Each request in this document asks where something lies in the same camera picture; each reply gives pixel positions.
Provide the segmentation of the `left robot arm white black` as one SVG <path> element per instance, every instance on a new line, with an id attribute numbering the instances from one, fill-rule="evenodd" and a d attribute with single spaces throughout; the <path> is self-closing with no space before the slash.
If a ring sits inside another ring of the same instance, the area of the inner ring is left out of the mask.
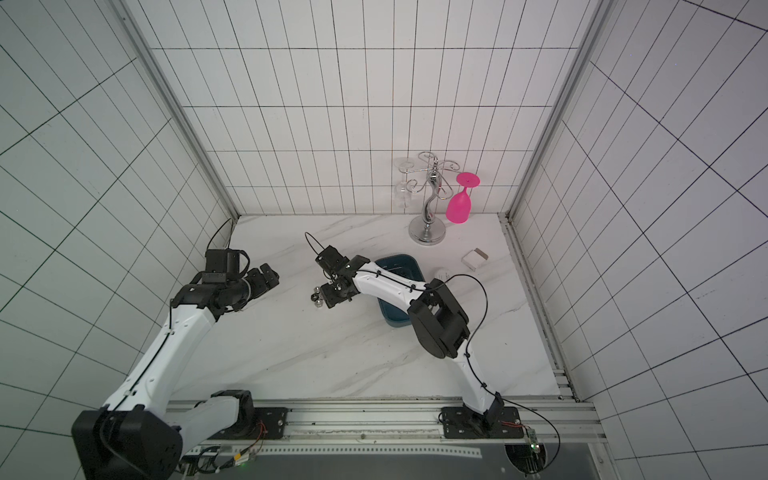
<path id="1" fill-rule="evenodd" d="M 168 419 L 173 390 L 202 339 L 226 313 L 279 284 L 268 264 L 247 272 L 223 264 L 198 273 L 171 300 L 166 323 L 124 383 L 97 410 L 79 414 L 72 439 L 88 479 L 168 479 L 210 437 L 264 430 L 246 390 L 221 391 Z"/>

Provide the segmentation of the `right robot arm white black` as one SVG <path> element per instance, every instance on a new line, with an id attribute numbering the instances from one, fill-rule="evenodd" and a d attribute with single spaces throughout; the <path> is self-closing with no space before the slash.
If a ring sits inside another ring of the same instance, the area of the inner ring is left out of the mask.
<path id="1" fill-rule="evenodd" d="M 332 308 L 358 294 L 370 295 L 404 312 L 419 344 L 447 362 L 460 389 L 462 406 L 446 407 L 441 423 L 448 438 L 522 439 L 526 429 L 502 395 L 482 382 L 471 365 L 469 318 L 448 285 L 434 279 L 418 282 L 384 270 L 369 259 L 349 259 L 328 247 L 316 257 L 328 282 L 317 287 L 312 301 Z"/>

